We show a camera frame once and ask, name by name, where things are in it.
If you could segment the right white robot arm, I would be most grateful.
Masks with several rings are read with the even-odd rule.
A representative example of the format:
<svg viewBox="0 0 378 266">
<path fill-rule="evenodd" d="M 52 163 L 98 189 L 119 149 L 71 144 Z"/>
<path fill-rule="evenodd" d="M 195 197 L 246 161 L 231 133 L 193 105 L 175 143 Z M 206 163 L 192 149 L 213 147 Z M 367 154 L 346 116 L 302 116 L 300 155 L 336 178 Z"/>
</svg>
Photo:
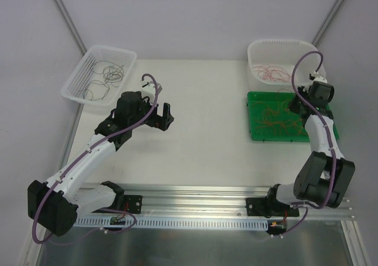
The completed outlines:
<svg viewBox="0 0 378 266">
<path fill-rule="evenodd" d="M 269 189 L 265 209 L 270 216 L 301 205 L 314 209 L 339 207 L 356 167 L 337 145 L 333 113 L 327 108 L 333 96 L 334 87 L 321 79 L 295 89 L 289 110 L 300 116 L 311 154 L 294 183 Z"/>
</svg>

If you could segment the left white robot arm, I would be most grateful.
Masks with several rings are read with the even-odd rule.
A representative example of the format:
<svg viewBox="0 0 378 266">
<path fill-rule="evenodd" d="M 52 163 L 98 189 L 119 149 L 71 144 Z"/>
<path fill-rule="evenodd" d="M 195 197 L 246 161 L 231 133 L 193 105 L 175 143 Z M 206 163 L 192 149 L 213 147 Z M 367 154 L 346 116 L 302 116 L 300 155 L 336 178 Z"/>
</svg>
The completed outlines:
<svg viewBox="0 0 378 266">
<path fill-rule="evenodd" d="M 34 180 L 28 186 L 28 216 L 33 220 L 35 242 L 41 242 L 36 234 L 37 225 L 55 236 L 63 236 L 80 216 L 101 209 L 124 212 L 125 191 L 119 185 L 104 181 L 83 194 L 78 194 L 79 188 L 103 160 L 131 138 L 135 128 L 147 125 L 166 131 L 173 121 L 169 103 L 163 105 L 159 115 L 157 101 L 152 97 L 143 96 L 140 91 L 122 93 L 116 108 L 97 126 L 75 160 L 46 181 Z"/>
</svg>

